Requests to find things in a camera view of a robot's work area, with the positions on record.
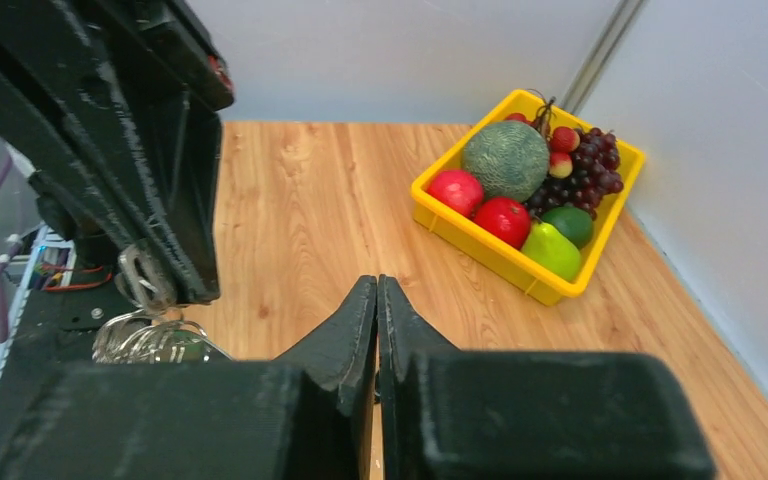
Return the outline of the red-yellow peach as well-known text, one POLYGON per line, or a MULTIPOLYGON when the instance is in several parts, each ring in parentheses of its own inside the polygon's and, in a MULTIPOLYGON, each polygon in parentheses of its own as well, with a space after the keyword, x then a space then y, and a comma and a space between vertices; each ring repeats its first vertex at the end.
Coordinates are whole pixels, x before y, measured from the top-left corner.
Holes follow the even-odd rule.
POLYGON ((555 179, 565 179, 573 172, 574 166, 569 153, 552 151, 549 155, 548 174, 555 179))

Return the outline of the silver keyring bunch with keys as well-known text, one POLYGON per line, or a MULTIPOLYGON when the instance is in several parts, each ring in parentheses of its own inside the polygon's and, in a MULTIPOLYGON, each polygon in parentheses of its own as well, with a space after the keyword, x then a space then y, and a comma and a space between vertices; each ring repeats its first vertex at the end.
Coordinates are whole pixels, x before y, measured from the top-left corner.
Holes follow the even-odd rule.
POLYGON ((92 344, 99 364, 207 363, 231 356, 188 319, 171 280, 142 242, 118 256, 117 290, 134 309, 105 321, 92 344))

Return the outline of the yellow-green pear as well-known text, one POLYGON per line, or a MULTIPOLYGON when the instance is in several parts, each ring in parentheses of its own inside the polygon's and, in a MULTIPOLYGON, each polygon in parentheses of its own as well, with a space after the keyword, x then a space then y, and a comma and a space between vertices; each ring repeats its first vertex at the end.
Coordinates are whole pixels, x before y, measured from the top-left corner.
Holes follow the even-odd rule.
POLYGON ((521 252, 565 281, 573 282, 581 268, 579 249, 551 224, 533 221, 521 252))

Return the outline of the green netted melon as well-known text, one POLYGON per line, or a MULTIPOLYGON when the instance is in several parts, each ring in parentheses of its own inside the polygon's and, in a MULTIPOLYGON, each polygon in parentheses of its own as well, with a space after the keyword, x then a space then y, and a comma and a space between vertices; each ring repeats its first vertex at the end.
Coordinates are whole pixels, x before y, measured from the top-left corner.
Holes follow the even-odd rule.
POLYGON ((487 124, 465 144, 461 168, 475 177, 487 197, 519 203, 531 197, 548 174, 546 140, 518 121, 487 124))

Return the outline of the dark purple grape bunch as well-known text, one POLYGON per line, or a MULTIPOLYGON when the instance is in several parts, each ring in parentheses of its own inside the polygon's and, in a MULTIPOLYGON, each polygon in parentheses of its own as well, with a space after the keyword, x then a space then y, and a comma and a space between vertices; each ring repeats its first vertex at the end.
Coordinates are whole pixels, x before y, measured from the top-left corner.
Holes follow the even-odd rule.
POLYGON ((526 209, 533 216, 541 216, 560 206, 574 206, 587 211, 592 219, 597 219, 597 208, 603 198, 624 189, 619 173, 620 152, 614 133, 599 128, 573 129, 580 135, 578 148, 569 153, 573 172, 565 179, 555 179, 547 174, 537 191, 525 201, 526 209))

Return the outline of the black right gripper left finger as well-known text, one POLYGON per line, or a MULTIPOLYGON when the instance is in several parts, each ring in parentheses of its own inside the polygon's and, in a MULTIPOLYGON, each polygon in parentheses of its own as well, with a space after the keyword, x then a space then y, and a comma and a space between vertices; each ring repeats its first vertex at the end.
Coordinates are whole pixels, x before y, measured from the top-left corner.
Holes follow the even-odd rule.
POLYGON ((0 479, 365 479, 377 282, 279 357, 99 365, 10 356, 0 479))

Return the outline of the left aluminium frame post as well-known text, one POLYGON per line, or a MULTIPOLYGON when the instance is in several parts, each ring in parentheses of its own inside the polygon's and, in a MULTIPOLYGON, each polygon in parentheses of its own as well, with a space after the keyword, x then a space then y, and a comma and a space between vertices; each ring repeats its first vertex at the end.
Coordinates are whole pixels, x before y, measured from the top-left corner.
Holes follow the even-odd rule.
POLYGON ((578 114, 582 110, 647 4, 647 0, 622 0, 617 3, 564 94, 560 102, 563 110, 571 114, 578 114))

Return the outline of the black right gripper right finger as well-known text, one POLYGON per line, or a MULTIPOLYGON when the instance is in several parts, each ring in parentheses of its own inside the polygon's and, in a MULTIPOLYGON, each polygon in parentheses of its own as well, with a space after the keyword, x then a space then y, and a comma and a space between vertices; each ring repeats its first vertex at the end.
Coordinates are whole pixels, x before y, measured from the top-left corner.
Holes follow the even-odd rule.
POLYGON ((388 479, 712 479, 672 371, 643 353, 479 351, 378 280, 388 479))

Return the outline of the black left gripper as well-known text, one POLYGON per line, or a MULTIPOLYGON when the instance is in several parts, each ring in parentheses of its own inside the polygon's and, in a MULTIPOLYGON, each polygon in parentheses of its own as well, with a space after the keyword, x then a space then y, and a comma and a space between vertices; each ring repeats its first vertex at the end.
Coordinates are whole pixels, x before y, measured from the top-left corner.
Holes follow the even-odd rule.
POLYGON ((0 137, 70 236, 142 242, 182 303, 220 294, 226 63, 185 1, 0 1, 0 137))

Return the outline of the red apple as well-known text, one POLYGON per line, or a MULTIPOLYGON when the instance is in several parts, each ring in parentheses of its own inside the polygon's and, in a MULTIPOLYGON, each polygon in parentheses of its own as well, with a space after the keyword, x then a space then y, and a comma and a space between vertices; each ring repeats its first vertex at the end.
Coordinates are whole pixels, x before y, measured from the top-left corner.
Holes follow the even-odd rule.
POLYGON ((427 193, 468 218, 484 201, 484 189, 480 182, 461 169, 439 173, 429 184, 427 193))
POLYGON ((532 227, 526 208, 508 197, 487 200, 476 210, 473 221, 516 250, 524 246, 532 227))

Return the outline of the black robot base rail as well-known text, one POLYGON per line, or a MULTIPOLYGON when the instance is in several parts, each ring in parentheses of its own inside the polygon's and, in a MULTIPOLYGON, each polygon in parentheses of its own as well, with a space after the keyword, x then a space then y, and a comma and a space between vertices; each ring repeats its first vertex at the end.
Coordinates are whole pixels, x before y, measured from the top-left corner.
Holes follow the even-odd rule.
POLYGON ((11 332, 0 345, 0 450, 39 393, 62 363, 87 363, 98 328, 133 306, 116 286, 67 293, 31 288, 28 266, 10 309, 11 332))

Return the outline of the dark green lime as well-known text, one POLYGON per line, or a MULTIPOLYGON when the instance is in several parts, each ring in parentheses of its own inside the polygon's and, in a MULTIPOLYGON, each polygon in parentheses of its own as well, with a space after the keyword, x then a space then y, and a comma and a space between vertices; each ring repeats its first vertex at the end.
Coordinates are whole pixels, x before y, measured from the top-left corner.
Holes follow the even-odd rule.
POLYGON ((594 221, 590 214, 574 206, 553 208, 544 213, 541 220, 553 225, 579 250, 586 247, 594 235, 594 221))

